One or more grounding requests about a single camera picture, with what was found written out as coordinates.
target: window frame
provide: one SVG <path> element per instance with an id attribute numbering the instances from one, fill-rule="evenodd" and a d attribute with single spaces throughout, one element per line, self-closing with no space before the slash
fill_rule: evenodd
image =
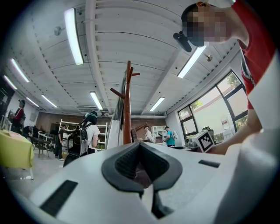
<path id="1" fill-rule="evenodd" d="M 221 92 L 221 90 L 219 89 L 218 85 L 227 77 L 229 76 L 231 73 L 233 73 L 233 75 L 235 75 L 235 77 L 239 80 L 240 84 L 233 90 L 231 91 L 230 93 L 228 93 L 227 95 L 223 95 L 223 93 Z M 194 135 L 194 134 L 197 134 L 198 133 L 198 129 L 197 129 L 197 125 L 196 125 L 196 120 L 195 120 L 195 117 L 193 115 L 193 109 L 191 107 L 191 105 L 196 102 L 197 100 L 199 100 L 200 98 L 202 98 L 203 96 L 205 96 L 206 94 L 208 94 L 210 91 L 212 91 L 214 88 L 217 88 L 217 90 L 219 91 L 220 95 L 222 96 L 222 99 L 224 100 L 226 106 L 227 106 L 227 109 L 231 115 L 231 119 L 232 119 L 232 122 L 233 122 L 233 125 L 234 125 L 234 130 L 235 132 L 237 132 L 237 127 L 236 127 L 236 123 L 235 121 L 239 120 L 240 118 L 242 117 L 245 117 L 246 115 L 248 115 L 248 109 L 244 112 L 242 112 L 241 114 L 238 114 L 237 116 L 234 115 L 233 113 L 233 110 L 231 108 L 231 105 L 228 101 L 228 99 L 233 96 L 235 93 L 237 93 L 239 90 L 243 89 L 245 94 L 247 95 L 246 93 L 246 89 L 245 89 L 245 86 L 244 84 L 242 83 L 242 81 L 240 80 L 240 78 L 235 74 L 235 72 L 230 69 L 230 71 L 222 78 L 220 79 L 210 90 L 208 90 L 205 94 L 203 94 L 202 96 L 198 97 L 196 100 L 194 100 L 193 102 L 189 103 L 186 107 L 184 107 L 183 109 L 179 110 L 178 111 L 178 116 L 179 116 L 179 119 L 180 119 L 180 123 L 181 123 L 181 126 L 182 126 L 182 130 L 183 130 L 183 133 L 184 133 L 184 138 L 185 138 L 185 141 L 186 141 L 186 137 L 187 136 L 190 136 L 190 135 Z M 184 109 L 186 109 L 187 107 L 189 107 L 189 110 L 191 111 L 191 116 L 187 117 L 186 119 L 183 119 L 181 120 L 181 116 L 180 116 L 180 112 Z M 194 125 L 196 127 L 196 131 L 195 132 L 192 132 L 192 133 L 188 133 L 188 134 L 185 134 L 185 131 L 184 131 L 184 126 L 183 126 L 183 123 L 185 121 L 188 121 L 190 119 L 193 119 L 193 122 L 194 122 Z"/>

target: black slot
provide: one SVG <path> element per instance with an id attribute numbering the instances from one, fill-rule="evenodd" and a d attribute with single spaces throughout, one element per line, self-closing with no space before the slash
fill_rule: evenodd
<path id="1" fill-rule="evenodd" d="M 207 161 L 207 160 L 200 160 L 198 163 L 206 165 L 206 166 L 215 167 L 215 168 L 218 168 L 220 166 L 220 163 Z"/>
<path id="2" fill-rule="evenodd" d="M 77 182 L 66 180 L 58 189 L 40 206 L 40 208 L 51 216 L 56 216 L 63 204 L 74 191 Z"/>

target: person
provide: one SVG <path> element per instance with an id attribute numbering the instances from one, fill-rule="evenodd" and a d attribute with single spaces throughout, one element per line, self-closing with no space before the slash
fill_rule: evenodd
<path id="1" fill-rule="evenodd" d="M 39 130 L 35 125 L 33 126 L 33 137 L 39 138 Z"/>
<path id="2" fill-rule="evenodd" d="M 21 127 L 23 124 L 24 119 L 24 107 L 25 107 L 25 100 L 19 100 L 19 108 L 17 109 L 13 120 L 12 120 L 12 127 L 11 131 L 21 134 Z"/>
<path id="3" fill-rule="evenodd" d="M 149 126 L 145 126 L 145 127 L 144 127 L 144 130 L 145 130 L 145 132 L 146 132 L 144 142 L 151 142 L 151 143 L 154 143 L 154 142 L 153 142 L 153 139 L 152 139 L 152 133 L 151 133 L 151 131 L 149 130 Z"/>
<path id="4" fill-rule="evenodd" d="M 100 131 L 96 126 L 96 123 L 97 113 L 95 111 L 91 111 L 85 115 L 85 119 L 82 125 L 87 131 L 88 154 L 95 153 L 95 148 L 98 144 L 98 135 L 100 134 Z"/>
<path id="5" fill-rule="evenodd" d="M 66 129 L 66 125 L 62 124 L 61 129 L 58 132 L 58 139 L 56 143 L 56 158 L 58 158 L 61 161 L 64 161 L 62 158 L 62 147 L 63 147 L 63 132 Z"/>
<path id="6" fill-rule="evenodd" d="M 173 133 L 170 130 L 170 128 L 168 126 L 165 127 L 165 130 L 167 131 L 167 136 L 164 139 L 164 142 L 166 142 L 167 147 L 173 147 L 175 146 L 175 140 L 173 138 Z"/>
<path id="7" fill-rule="evenodd" d="M 266 27 L 242 0 L 236 0 L 229 8 L 218 8 L 207 2 L 192 4 L 182 14 L 182 29 L 188 40 L 198 47 L 201 42 L 223 43 L 230 38 L 238 39 L 244 58 L 241 75 L 247 95 L 259 82 L 276 52 Z M 259 132 L 261 128 L 259 118 L 248 100 L 246 124 L 232 138 L 215 145 L 209 152 L 225 154 L 229 146 L 242 143 L 247 136 Z"/>
<path id="8" fill-rule="evenodd" d="M 32 135 L 32 126 L 26 126 L 23 128 L 22 130 L 22 136 L 25 137 L 25 138 L 32 138 L 33 135 Z"/>

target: glass window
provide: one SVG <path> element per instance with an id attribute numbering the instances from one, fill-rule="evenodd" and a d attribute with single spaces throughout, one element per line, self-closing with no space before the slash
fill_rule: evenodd
<path id="1" fill-rule="evenodd" d="M 226 96 L 240 84 L 241 82 L 239 79 L 234 75 L 233 72 L 231 72 L 218 84 L 218 88 L 222 92 L 223 96 Z"/>
<path id="2" fill-rule="evenodd" d="M 220 95 L 219 91 L 217 90 L 217 88 L 215 87 L 210 92 L 205 94 L 202 98 L 200 98 L 199 100 L 195 101 L 191 105 L 192 110 L 193 111 L 197 111 L 199 109 L 202 109 L 205 106 L 214 103 L 215 101 L 217 101 L 220 98 L 221 98 L 221 95 Z"/>
<path id="3" fill-rule="evenodd" d="M 216 134 L 214 135 L 214 142 L 217 144 L 219 142 L 222 142 L 224 140 L 224 135 L 223 133 L 219 133 L 219 134 Z"/>
<path id="4" fill-rule="evenodd" d="M 186 107 L 179 112 L 180 120 L 184 120 L 184 119 L 190 117 L 191 115 L 192 114 L 191 114 L 189 107 Z"/>
<path id="5" fill-rule="evenodd" d="M 247 100 L 246 93 L 244 92 L 243 89 L 238 90 L 227 100 L 235 116 L 247 110 L 248 100 Z"/>
<path id="6" fill-rule="evenodd" d="M 247 121 L 247 115 L 235 121 L 237 131 L 246 124 L 246 121 Z"/>
<path id="7" fill-rule="evenodd" d="M 198 131 L 208 126 L 213 129 L 214 135 L 223 133 L 226 129 L 235 133 L 229 110 L 216 87 L 194 102 L 192 109 Z"/>
<path id="8" fill-rule="evenodd" d="M 183 122 L 185 134 L 189 134 L 196 131 L 196 126 L 194 125 L 193 119 Z"/>

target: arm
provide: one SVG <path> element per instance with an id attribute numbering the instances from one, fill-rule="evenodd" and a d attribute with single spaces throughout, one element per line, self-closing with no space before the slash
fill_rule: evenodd
<path id="1" fill-rule="evenodd" d="M 166 139 L 164 140 L 164 142 L 166 142 L 168 139 L 170 139 L 170 135 L 167 135 Z"/>
<path id="2" fill-rule="evenodd" d="M 95 148 L 97 146 L 97 141 L 98 141 L 98 135 L 94 135 L 92 137 L 92 141 L 91 141 L 91 145 L 93 148 Z"/>
<path id="3" fill-rule="evenodd" d="M 261 128 L 262 125 L 255 110 L 249 109 L 246 124 L 232 138 L 212 147 L 210 153 L 225 155 L 228 147 L 233 144 L 242 143 L 247 136 L 260 131 Z"/>
<path id="4" fill-rule="evenodd" d="M 58 135 L 58 138 L 59 138 L 60 144 L 62 144 L 62 140 L 61 140 L 61 135 L 60 134 Z"/>

